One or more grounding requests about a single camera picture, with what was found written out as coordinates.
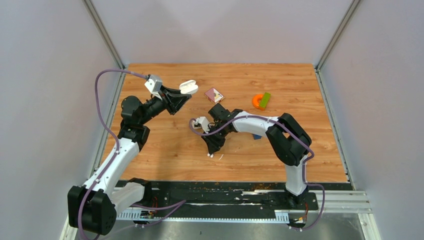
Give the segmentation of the white earbud case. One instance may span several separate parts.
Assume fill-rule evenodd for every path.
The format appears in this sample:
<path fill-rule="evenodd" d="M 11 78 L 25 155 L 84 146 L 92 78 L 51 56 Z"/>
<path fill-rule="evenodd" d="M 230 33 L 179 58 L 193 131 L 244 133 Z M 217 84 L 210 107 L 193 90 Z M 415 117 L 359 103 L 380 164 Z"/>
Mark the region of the white earbud case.
<path fill-rule="evenodd" d="M 179 85 L 181 94 L 193 95 L 199 90 L 199 86 L 194 79 L 187 80 Z"/>

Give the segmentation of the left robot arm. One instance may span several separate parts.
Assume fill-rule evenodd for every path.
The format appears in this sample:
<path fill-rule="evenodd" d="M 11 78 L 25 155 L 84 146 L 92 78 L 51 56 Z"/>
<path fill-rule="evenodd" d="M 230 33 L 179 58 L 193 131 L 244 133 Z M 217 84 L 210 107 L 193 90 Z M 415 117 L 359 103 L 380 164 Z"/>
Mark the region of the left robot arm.
<path fill-rule="evenodd" d="M 105 236 L 117 216 L 132 204 L 146 207 L 152 203 L 149 181 L 132 178 L 122 189 L 114 188 L 147 142 L 150 129 L 145 124 L 165 110 L 175 115 L 198 89 L 196 84 L 181 89 L 161 86 L 145 103 L 134 95 L 121 102 L 122 121 L 114 147 L 98 170 L 82 186 L 72 186 L 67 194 L 71 227 Z"/>

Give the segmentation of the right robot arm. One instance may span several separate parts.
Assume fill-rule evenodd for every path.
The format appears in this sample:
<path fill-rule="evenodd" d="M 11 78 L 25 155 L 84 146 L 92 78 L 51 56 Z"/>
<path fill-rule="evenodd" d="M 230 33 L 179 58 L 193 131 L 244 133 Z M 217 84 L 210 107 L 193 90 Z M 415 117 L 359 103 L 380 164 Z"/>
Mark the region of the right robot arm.
<path fill-rule="evenodd" d="M 310 148 L 312 139 L 292 115 L 260 116 L 241 109 L 229 111 L 219 103 L 208 113 L 213 118 L 212 122 L 200 116 L 191 119 L 189 126 L 192 130 L 203 130 L 201 138 L 207 145 L 209 157 L 224 146 L 230 133 L 249 133 L 267 138 L 276 157 L 285 166 L 286 204 L 298 209 L 305 203 L 309 191 L 305 163 L 315 154 Z"/>

